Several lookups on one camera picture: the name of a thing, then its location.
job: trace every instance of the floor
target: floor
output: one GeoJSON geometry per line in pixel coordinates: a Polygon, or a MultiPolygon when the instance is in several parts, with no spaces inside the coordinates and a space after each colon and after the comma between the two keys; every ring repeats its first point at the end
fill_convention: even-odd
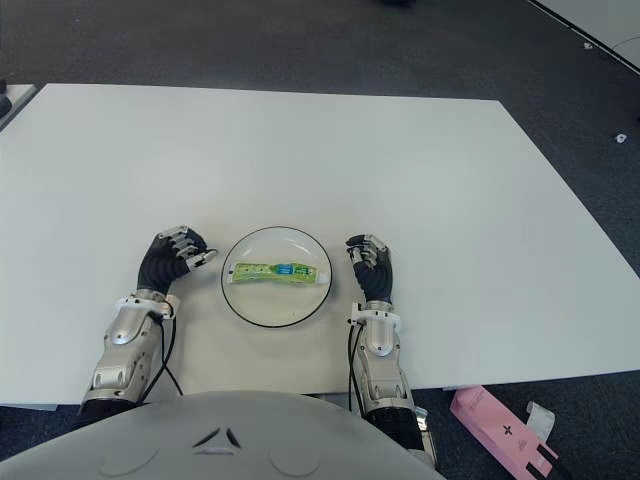
{"type": "MultiPolygon", "coordinates": [[[[582,45],[526,0],[0,0],[10,83],[498,99],[638,273],[640,76],[582,45]]],[[[549,444],[575,478],[640,478],[640,373],[490,389],[520,415],[528,400],[556,412],[549,444]]],[[[448,478],[510,478],[448,413],[451,392],[415,396],[448,478]]],[[[0,408],[0,459],[73,410],[0,408]]]]}

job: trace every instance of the plate rim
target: plate rim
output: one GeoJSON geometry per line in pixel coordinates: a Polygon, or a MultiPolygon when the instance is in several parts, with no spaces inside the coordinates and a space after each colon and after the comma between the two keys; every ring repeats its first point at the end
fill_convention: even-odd
{"type": "Polygon", "coordinates": [[[270,227],[262,227],[262,228],[259,228],[257,230],[254,230],[253,232],[247,233],[244,237],[242,237],[240,240],[238,240],[236,243],[234,243],[233,247],[231,247],[229,249],[229,251],[227,252],[227,255],[224,258],[224,262],[222,262],[222,272],[221,272],[221,275],[220,275],[220,287],[222,288],[222,296],[224,297],[224,300],[227,302],[227,305],[229,306],[229,308],[233,311],[233,313],[235,313],[238,317],[240,317],[245,322],[250,323],[251,325],[255,325],[257,327],[262,327],[262,328],[285,328],[285,327],[291,327],[292,325],[297,325],[300,322],[304,322],[307,318],[309,318],[311,315],[316,313],[320,309],[320,307],[322,305],[324,305],[324,302],[327,300],[327,297],[329,296],[329,292],[331,291],[331,285],[333,285],[333,265],[331,265],[331,258],[329,257],[329,254],[325,250],[324,246],[318,241],[318,239],[316,237],[314,237],[313,235],[308,234],[304,230],[301,230],[301,229],[295,228],[295,227],[287,227],[285,225],[272,225],[270,227]],[[270,230],[272,228],[285,228],[285,229],[288,229],[288,230],[295,230],[297,232],[300,232],[300,233],[306,235],[307,237],[309,237],[311,240],[313,240],[314,242],[316,242],[318,244],[318,246],[322,249],[322,251],[324,252],[325,256],[327,257],[327,262],[329,262],[329,274],[330,274],[329,275],[329,286],[327,287],[327,291],[324,294],[324,297],[322,298],[320,303],[318,303],[318,306],[316,308],[314,308],[313,311],[311,311],[307,316],[301,318],[300,320],[296,320],[295,322],[287,323],[285,325],[263,325],[261,323],[252,322],[248,318],[245,318],[243,315],[238,313],[235,308],[233,308],[233,305],[231,305],[231,302],[227,298],[227,294],[226,294],[225,289],[224,289],[224,277],[225,277],[225,271],[226,271],[225,265],[227,264],[227,260],[229,260],[229,255],[231,255],[231,252],[233,252],[233,250],[238,246],[238,244],[240,244],[240,242],[242,242],[245,238],[250,237],[251,235],[254,235],[254,234],[258,233],[258,232],[261,232],[262,230],[270,230]]]}

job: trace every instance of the white plate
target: white plate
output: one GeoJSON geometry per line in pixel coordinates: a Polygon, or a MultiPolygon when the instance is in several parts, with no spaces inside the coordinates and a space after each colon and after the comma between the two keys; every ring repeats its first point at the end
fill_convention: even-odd
{"type": "Polygon", "coordinates": [[[263,327],[286,327],[301,322],[324,302],[331,287],[331,262],[322,245],[310,235],[288,227],[269,227],[250,233],[231,249],[222,268],[222,293],[231,309],[247,322],[263,327]],[[287,285],[276,282],[227,283],[233,264],[303,263],[328,276],[328,283],[287,285]]]}

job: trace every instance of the pink box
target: pink box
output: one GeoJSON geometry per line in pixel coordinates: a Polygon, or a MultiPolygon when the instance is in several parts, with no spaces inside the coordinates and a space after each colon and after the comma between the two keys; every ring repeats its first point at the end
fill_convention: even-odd
{"type": "Polygon", "coordinates": [[[484,387],[458,390],[451,412],[518,480],[549,476],[558,455],[484,387]]]}

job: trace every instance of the silver metal forearm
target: silver metal forearm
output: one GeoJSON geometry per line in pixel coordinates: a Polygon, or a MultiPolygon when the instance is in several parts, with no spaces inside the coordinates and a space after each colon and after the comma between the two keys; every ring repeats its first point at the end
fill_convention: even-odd
{"type": "Polygon", "coordinates": [[[364,412],[385,407],[415,410],[411,389],[400,368],[400,317],[388,302],[368,302],[364,310],[353,304],[351,321],[362,328],[356,345],[354,371],[364,412]]]}
{"type": "Polygon", "coordinates": [[[88,400],[136,403],[149,381],[151,362],[160,344],[157,322],[175,315],[178,299],[138,290],[116,304],[117,314],[104,335],[104,353],[93,374],[88,400]]]}

